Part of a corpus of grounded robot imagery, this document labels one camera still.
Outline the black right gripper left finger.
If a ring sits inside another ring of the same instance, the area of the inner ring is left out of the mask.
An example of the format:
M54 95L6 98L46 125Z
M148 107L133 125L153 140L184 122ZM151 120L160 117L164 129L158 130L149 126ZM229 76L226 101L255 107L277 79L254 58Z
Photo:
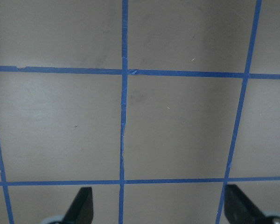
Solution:
M63 224L91 224L94 217L92 187L78 191L64 218Z

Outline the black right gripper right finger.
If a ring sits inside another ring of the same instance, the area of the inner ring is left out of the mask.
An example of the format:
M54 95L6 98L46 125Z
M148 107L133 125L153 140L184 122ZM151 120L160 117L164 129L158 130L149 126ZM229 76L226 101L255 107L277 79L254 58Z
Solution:
M230 224L265 224L266 216L235 184L224 189L224 214Z

